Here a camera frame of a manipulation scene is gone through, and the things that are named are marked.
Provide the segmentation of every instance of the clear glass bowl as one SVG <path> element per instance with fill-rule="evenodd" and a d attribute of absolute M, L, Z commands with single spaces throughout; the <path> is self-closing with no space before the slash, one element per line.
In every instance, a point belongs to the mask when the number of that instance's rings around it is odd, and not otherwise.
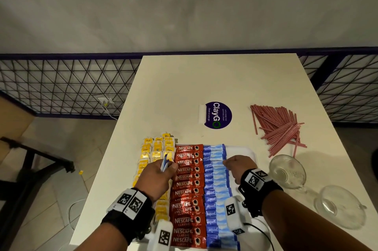
<path fill-rule="evenodd" d="M 321 216 L 341 227 L 356 230 L 365 225 L 366 206 L 341 186 L 323 187 L 314 206 Z"/>
<path fill-rule="evenodd" d="M 270 161 L 269 176 L 288 189 L 303 187 L 307 178 L 300 162 L 289 155 L 277 155 Z"/>

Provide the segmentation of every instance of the wooden panel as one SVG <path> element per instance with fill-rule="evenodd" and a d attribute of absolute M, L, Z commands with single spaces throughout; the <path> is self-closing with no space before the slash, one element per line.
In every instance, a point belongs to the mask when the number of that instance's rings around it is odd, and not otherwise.
<path fill-rule="evenodd" d="M 0 137 L 17 140 L 33 119 L 33 115 L 0 97 Z M 0 163 L 8 153 L 8 144 L 0 141 Z"/>

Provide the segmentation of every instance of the white table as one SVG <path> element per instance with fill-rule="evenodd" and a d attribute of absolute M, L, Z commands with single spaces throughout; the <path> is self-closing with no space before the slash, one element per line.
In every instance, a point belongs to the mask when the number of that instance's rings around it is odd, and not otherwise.
<path fill-rule="evenodd" d="M 198 124 L 198 106 L 226 104 L 231 123 L 219 130 Z M 366 225 L 347 230 L 378 250 L 378 215 L 296 54 L 145 56 L 122 109 L 110 143 L 70 244 L 81 244 L 100 224 L 105 210 L 130 187 L 143 138 L 167 131 L 179 143 L 246 146 L 267 171 L 268 146 L 254 131 L 251 104 L 284 106 L 305 122 L 297 159 L 307 172 L 307 185 L 319 191 L 340 185 L 367 206 Z M 281 153 L 291 154 L 286 145 Z M 275 249 L 279 244 L 273 238 Z M 129 251 L 137 250 L 132 244 Z"/>

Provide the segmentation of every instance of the person's left arm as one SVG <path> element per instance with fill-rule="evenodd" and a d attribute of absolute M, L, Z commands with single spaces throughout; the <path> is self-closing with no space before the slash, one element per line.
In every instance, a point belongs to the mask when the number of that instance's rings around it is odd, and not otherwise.
<path fill-rule="evenodd" d="M 176 177 L 177 164 L 170 161 L 168 168 L 161 172 L 162 161 L 158 160 L 154 163 L 149 163 L 144 168 L 134 187 L 135 190 L 148 196 L 148 202 L 151 207 L 168 190 L 168 181 Z M 76 251 L 126 251 L 134 238 L 133 233 L 123 234 L 116 225 L 111 224 L 111 222 L 104 222 L 89 235 Z"/>

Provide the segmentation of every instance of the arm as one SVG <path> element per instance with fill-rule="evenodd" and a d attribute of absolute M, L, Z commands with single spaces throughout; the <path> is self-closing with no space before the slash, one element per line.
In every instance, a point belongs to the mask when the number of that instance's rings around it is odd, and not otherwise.
<path fill-rule="evenodd" d="M 135 189 L 149 197 L 152 204 L 157 201 L 169 188 L 168 181 L 176 177 L 177 164 L 169 162 L 169 167 L 160 171 L 163 160 L 149 163 L 136 182 Z M 76 251 L 126 251 L 131 240 L 126 240 L 114 225 L 102 223 L 97 229 L 76 249 Z"/>
<path fill-rule="evenodd" d="M 244 172 L 256 169 L 249 157 L 233 156 L 223 162 L 240 184 Z M 341 228 L 308 209 L 281 190 L 273 190 L 262 201 L 262 214 L 285 251 L 370 249 Z"/>

